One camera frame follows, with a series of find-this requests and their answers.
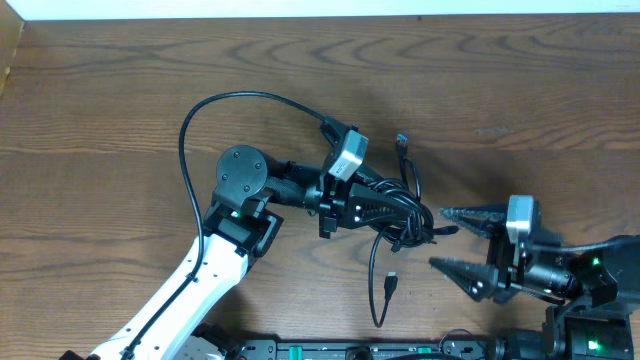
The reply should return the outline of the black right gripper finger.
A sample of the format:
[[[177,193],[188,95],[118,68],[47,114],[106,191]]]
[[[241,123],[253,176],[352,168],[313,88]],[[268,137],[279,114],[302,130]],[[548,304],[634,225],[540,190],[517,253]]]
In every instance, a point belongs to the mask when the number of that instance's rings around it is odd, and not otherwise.
[[[439,213],[443,218],[482,238],[500,238],[506,233],[506,204],[441,208]]]
[[[494,297],[501,290],[499,270],[494,265],[441,257],[430,258],[429,264],[476,302]]]

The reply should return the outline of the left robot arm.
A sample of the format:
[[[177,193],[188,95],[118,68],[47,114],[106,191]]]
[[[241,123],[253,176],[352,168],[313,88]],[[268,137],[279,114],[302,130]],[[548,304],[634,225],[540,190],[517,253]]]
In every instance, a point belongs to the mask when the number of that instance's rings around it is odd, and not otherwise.
[[[223,359],[221,340],[201,334],[204,317],[263,257],[283,223],[270,203],[307,210],[329,237],[339,228],[395,229],[407,205],[376,191],[379,175],[339,160],[328,168],[276,160],[246,145],[227,150],[218,183],[185,258],[143,308],[90,354],[93,359]]]

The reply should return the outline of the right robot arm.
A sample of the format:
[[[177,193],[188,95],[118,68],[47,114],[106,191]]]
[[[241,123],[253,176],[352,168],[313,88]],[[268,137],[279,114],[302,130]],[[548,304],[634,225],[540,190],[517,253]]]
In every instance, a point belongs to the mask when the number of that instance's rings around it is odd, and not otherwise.
[[[452,207],[444,218],[486,238],[485,263],[430,259],[471,299],[505,304],[518,294],[548,303],[541,331],[509,331],[493,340],[490,359],[630,359],[632,313],[639,308],[639,238],[566,246],[545,228],[537,201]]]

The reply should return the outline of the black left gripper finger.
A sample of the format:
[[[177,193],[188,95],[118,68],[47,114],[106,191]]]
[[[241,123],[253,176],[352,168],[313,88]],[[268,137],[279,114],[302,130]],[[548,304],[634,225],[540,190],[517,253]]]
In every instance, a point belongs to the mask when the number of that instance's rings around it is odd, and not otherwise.
[[[354,184],[367,188],[375,188],[383,181],[384,178],[366,164],[360,165],[352,175],[352,182]]]
[[[349,228],[406,220],[411,209],[391,197],[353,184],[349,191]]]

